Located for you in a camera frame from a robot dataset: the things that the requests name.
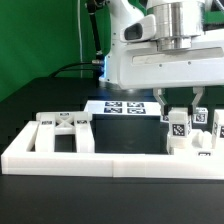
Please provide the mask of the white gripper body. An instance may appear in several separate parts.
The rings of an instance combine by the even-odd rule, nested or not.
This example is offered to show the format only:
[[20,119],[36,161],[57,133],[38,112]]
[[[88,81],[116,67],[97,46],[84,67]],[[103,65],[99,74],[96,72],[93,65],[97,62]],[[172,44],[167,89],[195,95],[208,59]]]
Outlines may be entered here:
[[224,28],[205,31],[196,13],[153,13],[120,30],[123,89],[224,83]]

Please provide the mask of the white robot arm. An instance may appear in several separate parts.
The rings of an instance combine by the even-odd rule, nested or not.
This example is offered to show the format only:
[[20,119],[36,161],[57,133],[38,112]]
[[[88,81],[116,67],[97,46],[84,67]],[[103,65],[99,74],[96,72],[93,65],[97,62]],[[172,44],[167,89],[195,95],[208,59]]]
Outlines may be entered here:
[[141,12],[128,0],[87,0],[102,85],[151,89],[161,112],[163,91],[191,87],[196,112],[204,88],[224,84],[224,28],[204,28],[204,13],[217,0],[146,0]]

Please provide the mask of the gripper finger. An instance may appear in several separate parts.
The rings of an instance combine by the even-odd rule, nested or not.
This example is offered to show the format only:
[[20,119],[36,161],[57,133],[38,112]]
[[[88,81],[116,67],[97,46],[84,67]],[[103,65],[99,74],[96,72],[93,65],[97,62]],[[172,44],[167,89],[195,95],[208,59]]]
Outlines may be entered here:
[[196,113],[197,105],[199,104],[199,102],[204,94],[204,90],[205,90],[204,87],[199,87],[199,86],[193,88],[194,99],[188,106],[188,114],[189,115],[193,115]]
[[169,111],[169,106],[164,97],[164,94],[165,94],[165,90],[162,88],[154,88],[153,89],[153,96],[161,107],[161,114],[167,115],[168,111]]

